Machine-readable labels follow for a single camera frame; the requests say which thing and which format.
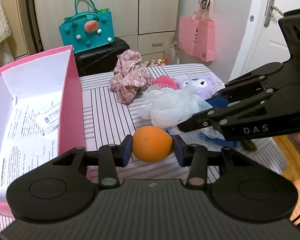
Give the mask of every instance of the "bag handle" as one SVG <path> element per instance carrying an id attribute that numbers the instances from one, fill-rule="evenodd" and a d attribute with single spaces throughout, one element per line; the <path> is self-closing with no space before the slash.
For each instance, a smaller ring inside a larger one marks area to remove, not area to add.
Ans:
<path id="1" fill-rule="evenodd" d="M 89 0 L 90 3 L 93 6 L 94 11 L 98 11 L 98 9 L 96 8 L 96 6 L 94 5 L 92 0 Z M 78 14 L 78 9 L 77 9 L 77 0 L 74 0 L 74 9 L 75 9 L 75 14 Z"/>
<path id="2" fill-rule="evenodd" d="M 213 15 L 213 0 L 207 0 L 207 7 L 205 9 L 201 8 L 201 0 L 198 1 L 198 7 L 192 14 L 192 19 L 204 18 L 206 12 L 208 11 L 208 19 L 212 19 Z"/>
<path id="3" fill-rule="evenodd" d="M 95 12 L 83 12 L 83 13 L 78 13 L 78 14 L 74 15 L 73 17 L 71 17 L 71 23 L 72 23 L 73 25 L 75 25 L 76 23 L 74 22 L 74 20 L 77 19 L 77 18 L 79 18 L 79 17 L 81 17 L 81 16 L 83 16 L 83 15 L 84 15 L 84 16 L 87 16 L 87 15 L 93 15 L 94 17 L 97 18 L 97 20 L 98 20 L 98 18 L 99 18 L 98 14 L 95 13 Z"/>

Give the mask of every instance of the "teal handbag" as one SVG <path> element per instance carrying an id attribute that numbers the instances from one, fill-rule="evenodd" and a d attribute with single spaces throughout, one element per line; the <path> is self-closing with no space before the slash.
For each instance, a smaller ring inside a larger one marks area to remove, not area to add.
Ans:
<path id="1" fill-rule="evenodd" d="M 89 1 L 93 12 L 78 13 L 77 0 L 74 0 L 75 15 L 65 18 L 59 26 L 63 45 L 72 45 L 75 54 L 114 42 L 110 10 L 97 10 L 93 1 Z"/>

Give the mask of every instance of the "table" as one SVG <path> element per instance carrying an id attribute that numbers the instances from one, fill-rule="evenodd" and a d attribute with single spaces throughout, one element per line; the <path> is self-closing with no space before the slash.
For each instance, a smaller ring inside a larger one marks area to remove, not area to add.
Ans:
<path id="1" fill-rule="evenodd" d="M 161 75 L 170 77 L 202 77 L 207 76 L 211 71 L 202 64 L 181 64 L 148 67 L 154 78 Z M 97 150 L 102 145 L 120 142 L 127 134 L 133 133 L 140 127 L 151 125 L 150 120 L 144 120 L 137 114 L 138 107 L 142 104 L 142 93 L 129 105 L 117 102 L 116 95 L 110 90 L 109 81 L 113 73 L 102 73 L 81 77 L 84 131 L 87 151 Z M 215 85 L 215 91 L 224 88 L 221 80 Z M 254 140 L 259 150 L 247 153 L 242 147 L 238 150 L 258 163 L 270 168 L 272 171 L 282 174 L 286 161 L 281 150 L 272 138 Z M 133 179 L 175 179 L 185 180 L 189 168 L 180 167 L 174 156 L 158 163 L 144 163 L 132 155 L 127 167 L 117 167 L 119 179 L 122 182 L 125 178 Z M 98 168 L 91 168 L 91 176 L 94 182 L 98 181 Z M 208 183 L 213 183 L 219 178 L 218 168 L 209 166 Z M 0 215 L 0 231 L 13 221 L 12 218 Z"/>

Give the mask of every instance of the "gray wall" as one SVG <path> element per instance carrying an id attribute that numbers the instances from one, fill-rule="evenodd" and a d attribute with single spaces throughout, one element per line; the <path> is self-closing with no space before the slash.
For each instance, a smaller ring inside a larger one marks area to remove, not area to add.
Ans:
<path id="1" fill-rule="evenodd" d="M 179 17 L 191 16 L 198 0 L 179 0 Z M 247 19 L 250 17 L 251 0 L 214 0 L 217 58 L 212 62 L 202 62 L 181 52 L 181 63 L 203 63 L 220 79 L 228 81 L 238 55 Z"/>

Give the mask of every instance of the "door frame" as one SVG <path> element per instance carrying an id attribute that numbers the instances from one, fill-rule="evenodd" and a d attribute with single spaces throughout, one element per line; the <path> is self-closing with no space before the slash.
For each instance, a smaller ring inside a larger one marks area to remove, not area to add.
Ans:
<path id="1" fill-rule="evenodd" d="M 252 0 L 247 26 L 229 80 L 246 73 L 264 26 L 268 0 Z"/>

